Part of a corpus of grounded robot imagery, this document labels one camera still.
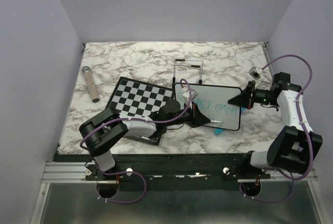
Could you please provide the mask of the black framed whiteboard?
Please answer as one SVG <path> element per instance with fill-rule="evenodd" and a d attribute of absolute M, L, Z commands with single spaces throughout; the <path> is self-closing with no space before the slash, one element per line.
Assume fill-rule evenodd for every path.
<path fill-rule="evenodd" d="M 237 131 L 240 128 L 241 108 L 228 104 L 228 100 L 242 92 L 239 87 L 190 84 L 198 93 L 193 100 L 200 112 L 210 120 L 223 123 L 209 123 L 206 127 Z"/>

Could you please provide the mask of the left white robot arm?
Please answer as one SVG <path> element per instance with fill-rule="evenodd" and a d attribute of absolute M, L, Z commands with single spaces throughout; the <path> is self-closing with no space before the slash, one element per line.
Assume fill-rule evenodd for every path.
<path fill-rule="evenodd" d="M 87 150 L 98 165 L 97 173 L 104 180 L 115 175 L 116 162 L 111 148 L 123 137 L 153 138 L 161 136 L 168 126 L 187 124 L 191 128 L 211 123 L 193 101 L 181 109 L 178 101 L 171 99 L 158 111 L 146 117 L 123 116 L 113 107 L 101 111 L 81 124 L 79 132 L 83 138 L 80 146 Z"/>

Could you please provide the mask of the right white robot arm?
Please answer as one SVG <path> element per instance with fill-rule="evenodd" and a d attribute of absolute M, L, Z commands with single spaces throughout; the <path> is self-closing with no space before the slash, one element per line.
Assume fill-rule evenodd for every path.
<path fill-rule="evenodd" d="M 229 104 L 251 109 L 255 103 L 280 110 L 284 127 L 267 151 L 251 152 L 250 160 L 239 165 L 240 174 L 251 178 L 258 169 L 283 169 L 303 175 L 312 164 L 323 139 L 309 126 L 302 105 L 302 88 L 290 82 L 290 74 L 280 72 L 273 76 L 270 89 L 257 89 L 249 81 L 245 89 L 228 100 Z"/>

